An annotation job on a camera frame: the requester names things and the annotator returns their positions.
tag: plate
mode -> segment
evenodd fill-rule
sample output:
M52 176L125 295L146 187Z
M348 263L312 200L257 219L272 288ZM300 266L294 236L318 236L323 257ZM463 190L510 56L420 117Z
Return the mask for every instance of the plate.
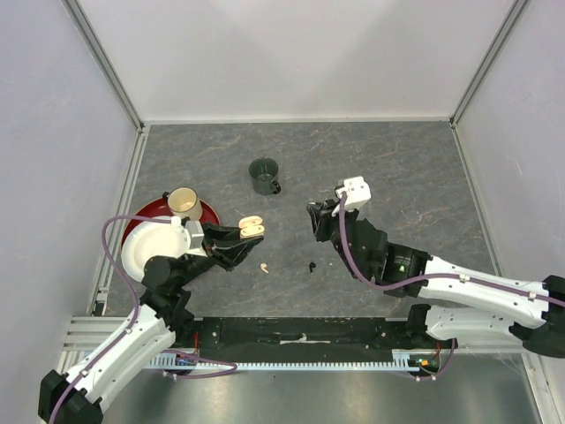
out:
M215 223L220 225L220 217L215 212L215 210L208 205L205 201L200 201L202 203L202 217L200 219L201 223ZM157 216L173 216L172 212L167 205L167 201L163 198L157 199L156 201L152 201L151 203L147 204L143 207L137 214L138 216L147 216L149 218L156 218ZM141 224L141 221L132 219L126 226L124 230L124 235L122 236L122 246L133 231L138 225Z
M128 276L135 281L141 281L145 274L145 264L151 257L159 255L177 258L186 253L187 247L188 241L183 226L143 222L130 232L122 246L122 265Z

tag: white plate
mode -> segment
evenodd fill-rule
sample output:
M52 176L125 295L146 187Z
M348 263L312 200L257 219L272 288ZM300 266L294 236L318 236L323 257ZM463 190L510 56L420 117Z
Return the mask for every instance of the white plate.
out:
M156 219L170 219L170 216L156 216ZM143 222L137 225L125 239L122 246L122 265L128 276L141 281L143 268L152 256L178 258L186 253L189 241L184 227L169 223Z

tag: black mug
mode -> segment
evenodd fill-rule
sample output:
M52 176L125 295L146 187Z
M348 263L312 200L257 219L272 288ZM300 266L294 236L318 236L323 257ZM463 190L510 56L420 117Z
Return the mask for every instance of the black mug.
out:
M277 181L279 165L270 157L260 157L251 162L249 175L255 192L264 196L281 192L281 185Z

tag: beige object held by gripper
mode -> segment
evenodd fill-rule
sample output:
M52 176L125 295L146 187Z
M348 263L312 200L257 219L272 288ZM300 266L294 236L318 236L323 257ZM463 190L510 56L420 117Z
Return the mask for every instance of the beige object held by gripper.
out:
M265 227L261 225L263 218L260 216L246 216L239 221L239 237L247 239L265 234Z

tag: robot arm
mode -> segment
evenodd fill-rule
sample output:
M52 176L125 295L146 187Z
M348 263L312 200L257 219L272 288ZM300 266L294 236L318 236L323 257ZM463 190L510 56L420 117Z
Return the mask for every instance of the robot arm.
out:
M180 221L171 224L180 225ZM78 377L56 422L102 422L117 393L152 358L174 344L187 346L192 342L194 316L185 309L191 293L183 287L214 265L233 270L263 240L262 235L242 237L238 227L211 223L188 221L183 231L186 254L180 258L154 256L147 261L141 281L147 289L139 300L135 323L127 328L134 316L132 311L114 333L65 375L53 370L43 378L39 415L46 422L61 394ZM90 361L104 351L88 369Z
M565 299L565 279L550 276L537 282L492 276L389 243L386 232L375 229L366 219L357 220L358 209L371 198L363 178L346 179L335 189L336 198L343 193L346 247L358 272L371 281L373 288L395 297L442 299L476 308L454 308L445 313L445 308L427 306L428 335L440 340L461 340L462 332L467 336L473 332L481 337L517 337L531 352L565 357L565 311L551 302ZM357 277L344 252L339 209L338 200L307 206L316 240L331 241L352 276ZM416 281L399 286L407 279Z

